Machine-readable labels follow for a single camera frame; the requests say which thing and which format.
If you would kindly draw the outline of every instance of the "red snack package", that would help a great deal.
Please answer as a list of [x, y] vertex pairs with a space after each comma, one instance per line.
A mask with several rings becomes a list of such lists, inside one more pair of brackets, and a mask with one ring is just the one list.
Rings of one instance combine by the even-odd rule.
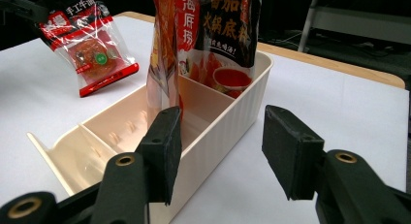
[[35, 26], [51, 50], [77, 72], [80, 97], [139, 70], [102, 1], [41, 0], [39, 4], [51, 12], [48, 22]]
[[147, 76], [147, 123], [157, 113], [179, 106], [174, 0], [153, 0], [156, 7], [154, 40]]
[[236, 98], [252, 82], [261, 0], [177, 0], [179, 72]]

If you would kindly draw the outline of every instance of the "hot pot seasoning bag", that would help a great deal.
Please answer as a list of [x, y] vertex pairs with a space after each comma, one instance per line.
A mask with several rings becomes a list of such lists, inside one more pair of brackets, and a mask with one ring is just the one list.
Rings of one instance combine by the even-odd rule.
[[147, 123], [157, 113], [179, 106], [174, 0], [153, 0], [156, 7], [154, 40], [147, 76]]
[[100, 0], [41, 0], [48, 22], [35, 23], [42, 40], [76, 71], [79, 96], [136, 73], [108, 8]]
[[180, 73], [238, 97], [252, 82], [261, 0], [178, 0]]

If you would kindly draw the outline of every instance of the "white table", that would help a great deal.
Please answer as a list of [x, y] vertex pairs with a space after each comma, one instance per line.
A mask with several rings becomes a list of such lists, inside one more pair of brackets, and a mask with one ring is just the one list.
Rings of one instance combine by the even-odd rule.
[[[79, 98], [76, 74], [39, 39], [0, 51], [0, 206], [22, 194], [67, 193], [26, 137], [53, 146], [64, 133], [144, 85], [152, 24], [116, 17], [140, 64], [135, 75]], [[326, 140], [325, 151], [360, 154], [390, 186], [405, 190], [408, 91], [286, 57], [274, 66], [255, 124], [174, 223], [318, 223], [314, 201], [288, 202], [261, 150], [265, 105], [288, 109]]]

